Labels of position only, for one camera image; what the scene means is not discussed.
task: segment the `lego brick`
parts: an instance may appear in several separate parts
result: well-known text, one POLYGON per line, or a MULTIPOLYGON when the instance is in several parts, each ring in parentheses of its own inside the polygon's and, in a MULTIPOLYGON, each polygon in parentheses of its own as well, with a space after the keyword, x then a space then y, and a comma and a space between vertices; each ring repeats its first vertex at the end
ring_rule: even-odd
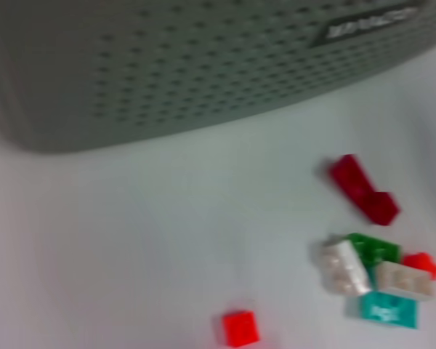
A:
POLYGON ((341 157, 330 167, 329 174, 371 222, 390 225, 399 214, 400 209, 391 194, 378 192, 374 188, 355 156, 341 157))
POLYGON ((434 290, 431 273, 405 265, 382 262, 374 269, 376 287, 381 293, 410 298, 431 300, 434 290))
POLYGON ((324 268, 338 293, 361 296, 371 291, 366 269, 349 240, 324 247, 322 257, 324 268))
POLYGON ((418 303, 415 300, 381 292, 359 298, 360 316, 366 320, 416 329, 418 303))
POLYGON ((430 254, 424 252, 410 254, 404 257, 402 264, 412 268, 429 271, 432 275, 432 280, 436 280, 436 263, 430 254))
POLYGON ((400 262, 400 246, 397 244, 360 233, 352 233, 346 238, 352 242, 358 257, 367 268, 383 261, 400 262))
POLYGON ((223 318, 226 343, 232 348, 242 347, 259 341, 259 332, 254 313, 242 311, 223 318))

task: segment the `white lego brick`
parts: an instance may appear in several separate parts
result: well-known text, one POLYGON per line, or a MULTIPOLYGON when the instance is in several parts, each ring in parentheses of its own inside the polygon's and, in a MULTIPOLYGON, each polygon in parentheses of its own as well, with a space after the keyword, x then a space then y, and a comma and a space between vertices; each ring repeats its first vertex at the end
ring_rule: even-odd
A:
POLYGON ((326 246, 322 255, 326 272, 338 293, 361 296, 372 290, 366 269, 350 241, 326 246))
POLYGON ((393 262, 375 268, 378 291, 412 300, 431 300, 435 293, 431 273, 393 262))

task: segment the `red lego brick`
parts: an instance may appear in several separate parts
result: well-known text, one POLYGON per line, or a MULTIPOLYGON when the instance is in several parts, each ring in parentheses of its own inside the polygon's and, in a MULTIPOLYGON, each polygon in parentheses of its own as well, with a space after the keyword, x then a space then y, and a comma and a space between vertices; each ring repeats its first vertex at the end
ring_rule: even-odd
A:
POLYGON ((436 263, 430 254, 425 252, 410 254, 404 257, 402 264, 415 269, 429 271, 432 279, 436 280, 436 263))
POLYGON ((251 311, 226 315, 223 326, 230 347, 238 348, 260 340, 254 313, 251 311))
POLYGON ((378 192, 353 155, 342 156, 329 169, 347 198, 373 223, 390 225, 400 212, 390 193, 378 192))

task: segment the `green lego brick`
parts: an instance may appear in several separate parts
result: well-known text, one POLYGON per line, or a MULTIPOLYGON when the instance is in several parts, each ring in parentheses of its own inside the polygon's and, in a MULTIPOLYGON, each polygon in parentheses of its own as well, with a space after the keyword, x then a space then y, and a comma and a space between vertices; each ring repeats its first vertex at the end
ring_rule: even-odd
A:
POLYGON ((383 261, 400 262, 400 246, 378 238, 352 233, 346 237, 352 242, 358 257, 366 267, 373 267, 383 261))
POLYGON ((360 316, 367 320, 416 329, 417 314, 415 300, 376 291, 360 297, 360 316))

